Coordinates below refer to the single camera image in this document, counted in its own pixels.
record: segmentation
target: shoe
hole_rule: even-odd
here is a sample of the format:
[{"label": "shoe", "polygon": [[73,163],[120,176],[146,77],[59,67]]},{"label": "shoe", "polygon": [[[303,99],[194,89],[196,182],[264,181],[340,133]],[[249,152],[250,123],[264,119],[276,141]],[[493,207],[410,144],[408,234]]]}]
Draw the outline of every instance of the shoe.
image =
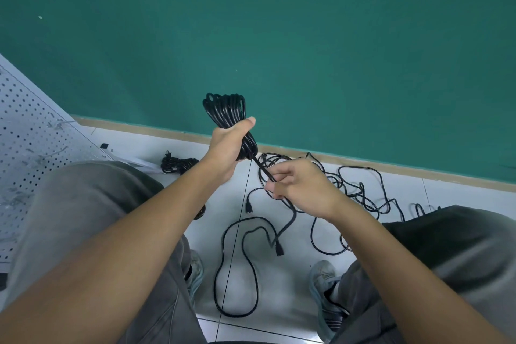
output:
[{"label": "shoe", "polygon": [[195,250],[191,250],[191,273],[186,280],[186,287],[188,288],[188,295],[190,296],[190,303],[195,307],[195,293],[202,283],[204,276],[204,268],[202,267],[201,257]]},{"label": "shoe", "polygon": [[342,326],[342,321],[348,316],[344,308],[333,304],[329,300],[333,288],[341,280],[336,275],[335,267],[328,261],[316,263],[310,270],[309,289],[315,303],[317,303],[317,333],[320,339],[329,343],[335,333]]}]

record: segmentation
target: wooden baseboard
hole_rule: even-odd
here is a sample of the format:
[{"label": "wooden baseboard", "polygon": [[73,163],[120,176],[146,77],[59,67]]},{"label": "wooden baseboard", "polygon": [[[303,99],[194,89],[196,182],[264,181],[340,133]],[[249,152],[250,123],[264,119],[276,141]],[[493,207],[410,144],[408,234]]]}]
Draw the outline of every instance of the wooden baseboard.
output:
[{"label": "wooden baseboard", "polygon": [[[79,116],[72,116],[80,125],[110,129],[114,131],[139,133],[141,135],[157,136],[160,138],[177,139],[186,142],[210,144],[210,137],[205,135],[198,135],[195,133],[177,132],[168,129],[151,128],[151,127],[140,127],[136,125],[115,123],[112,121],[103,121],[97,119],[87,119]],[[258,150],[260,152],[277,152],[283,155],[287,155],[291,158],[297,158],[305,156],[306,151],[295,150],[291,148],[283,148],[277,146],[268,146],[259,144]],[[432,179],[445,182],[453,182],[455,184],[470,185],[479,188],[489,188],[499,191],[513,192],[516,193],[516,184],[508,184],[501,181],[492,181],[482,178],[466,177],[456,174],[441,173],[439,171],[431,171],[424,169],[417,169],[414,167],[405,167],[398,165],[389,165],[386,163],[362,161],[352,158],[339,157],[335,155],[328,155],[318,152],[313,152],[314,156],[324,163],[332,163],[338,165],[352,165],[352,166],[368,166],[373,167],[378,171],[384,173],[401,174],[404,176],[417,177]]]}]

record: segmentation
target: forearm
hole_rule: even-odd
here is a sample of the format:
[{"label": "forearm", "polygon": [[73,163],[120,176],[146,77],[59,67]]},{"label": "forearm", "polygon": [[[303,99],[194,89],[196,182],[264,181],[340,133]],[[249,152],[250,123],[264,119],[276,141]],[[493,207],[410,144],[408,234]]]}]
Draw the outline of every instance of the forearm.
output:
[{"label": "forearm", "polygon": [[358,204],[343,198],[332,223],[353,249],[407,342],[508,342]]},{"label": "forearm", "polygon": [[0,314],[0,342],[113,342],[219,185],[201,161],[74,251]]}]

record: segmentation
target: cable plug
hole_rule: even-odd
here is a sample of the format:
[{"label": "cable plug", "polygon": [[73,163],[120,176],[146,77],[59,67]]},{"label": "cable plug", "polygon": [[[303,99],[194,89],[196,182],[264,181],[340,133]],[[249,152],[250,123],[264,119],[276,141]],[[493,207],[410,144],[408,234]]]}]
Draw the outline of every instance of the cable plug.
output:
[{"label": "cable plug", "polygon": [[276,241],[276,256],[283,256],[285,252],[279,241]]},{"label": "cable plug", "polygon": [[249,199],[247,199],[247,201],[246,201],[246,212],[253,213],[253,206],[251,205],[251,202],[249,201]]}]

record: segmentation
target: perforated metal panel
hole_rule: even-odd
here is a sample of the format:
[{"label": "perforated metal panel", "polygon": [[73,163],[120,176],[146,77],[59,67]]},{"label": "perforated metal panel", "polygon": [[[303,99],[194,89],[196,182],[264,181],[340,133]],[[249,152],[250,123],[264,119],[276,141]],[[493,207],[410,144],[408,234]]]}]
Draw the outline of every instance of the perforated metal panel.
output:
[{"label": "perforated metal panel", "polygon": [[0,64],[0,272],[8,271],[31,200],[44,178],[70,163],[110,159],[68,114],[20,75],[12,65]]}]

